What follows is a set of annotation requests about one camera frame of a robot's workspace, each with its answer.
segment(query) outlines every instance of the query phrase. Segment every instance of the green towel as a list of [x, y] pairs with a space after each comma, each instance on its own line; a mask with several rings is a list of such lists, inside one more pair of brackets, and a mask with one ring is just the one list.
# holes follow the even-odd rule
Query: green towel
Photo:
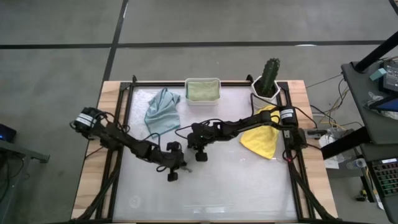
[[187, 98], [192, 101], [213, 101], [220, 98], [218, 80], [210, 82], [188, 82]]

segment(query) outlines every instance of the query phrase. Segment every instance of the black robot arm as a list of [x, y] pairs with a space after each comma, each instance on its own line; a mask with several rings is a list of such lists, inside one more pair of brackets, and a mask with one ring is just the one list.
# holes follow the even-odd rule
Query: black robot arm
[[220, 119], [210, 119], [201, 123], [193, 123], [192, 133], [188, 134], [188, 147], [197, 150], [196, 159], [197, 161], [207, 161], [207, 154], [203, 152], [207, 144], [211, 144], [215, 141], [229, 141], [235, 138], [239, 133], [247, 131], [252, 128], [259, 126], [271, 126], [278, 130], [289, 130], [293, 136], [292, 146], [296, 149], [303, 148], [307, 145], [305, 140], [304, 131], [295, 125], [282, 125], [273, 122], [271, 114], [278, 110], [274, 108], [272, 110], [264, 110], [258, 114], [250, 117], [240, 119], [239, 121], [222, 121]]
[[[113, 115], [96, 108], [84, 108], [77, 119], [71, 122], [71, 127], [89, 140], [99, 138], [101, 145], [110, 150], [126, 146], [137, 158], [169, 168], [168, 181], [178, 179], [174, 171], [187, 165], [180, 143], [169, 142], [166, 150], [170, 152], [163, 152], [158, 144], [133, 138], [119, 122], [109, 122], [108, 116]], [[105, 125], [101, 123], [104, 119], [107, 121]]]

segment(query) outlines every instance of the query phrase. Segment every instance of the wooden board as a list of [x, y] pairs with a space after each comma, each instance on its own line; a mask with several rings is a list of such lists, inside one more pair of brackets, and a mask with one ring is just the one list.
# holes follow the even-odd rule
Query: wooden board
[[[292, 104], [306, 114], [312, 117], [310, 103], [308, 101], [307, 91], [303, 80], [289, 80], [290, 97]], [[101, 96], [98, 103], [98, 108], [103, 111], [110, 113], [115, 112], [116, 102], [119, 94], [120, 81], [109, 81], [104, 82]], [[125, 96], [123, 98], [122, 110], [120, 115], [120, 121], [124, 118], [124, 109], [126, 107]], [[303, 129], [314, 128], [314, 124], [307, 117], [305, 117], [299, 111], [297, 112], [297, 119], [299, 126]], [[318, 141], [308, 140], [308, 143], [319, 146]], [[89, 143], [87, 154], [95, 151], [100, 147], [99, 142]], [[334, 217], [337, 217], [337, 211], [335, 202], [330, 189], [329, 179], [326, 173], [325, 164], [323, 163], [322, 153], [315, 148], [308, 147], [303, 150], [305, 168], [307, 171], [308, 181], [312, 192], [315, 194], [319, 202], [325, 207], [325, 209]], [[83, 164], [83, 170], [81, 173], [80, 183], [76, 194], [75, 204], [73, 206], [72, 218], [80, 216], [87, 206], [95, 198], [96, 194], [100, 190], [102, 175], [104, 171], [104, 164], [106, 159], [106, 150], [101, 150], [96, 154], [90, 156], [89, 159]], [[304, 217], [308, 217], [307, 206], [305, 203], [304, 194], [300, 191], [300, 198], [302, 202]], [[104, 217], [108, 210], [108, 203], [104, 206]]]

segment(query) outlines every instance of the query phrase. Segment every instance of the concrete floor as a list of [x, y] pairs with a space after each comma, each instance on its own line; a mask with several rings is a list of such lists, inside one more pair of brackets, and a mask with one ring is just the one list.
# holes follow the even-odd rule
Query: concrete floor
[[[0, 0], [1, 44], [111, 43], [122, 0]], [[122, 42], [382, 40], [398, 30], [387, 0], [130, 0]], [[270, 57], [279, 79], [308, 85], [338, 75], [376, 46], [118, 49], [110, 80], [239, 80], [260, 74]], [[16, 143], [51, 155], [32, 163], [10, 223], [68, 220], [87, 141], [68, 122], [95, 106], [109, 49], [0, 50], [0, 123], [18, 130]], [[397, 55], [393, 50], [390, 55]], [[327, 110], [339, 78], [307, 89], [311, 104]], [[351, 95], [336, 112], [339, 123], [361, 122]], [[388, 223], [375, 204], [355, 202], [359, 179], [331, 179], [340, 218]]]

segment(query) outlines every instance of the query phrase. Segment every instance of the cactus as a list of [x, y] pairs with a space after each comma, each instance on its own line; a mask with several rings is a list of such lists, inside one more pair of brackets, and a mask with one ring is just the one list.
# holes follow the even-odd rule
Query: cactus
[[262, 71], [260, 78], [260, 91], [264, 96], [267, 96], [274, 84], [276, 76], [278, 75], [280, 61], [278, 58], [271, 58], [267, 61]]

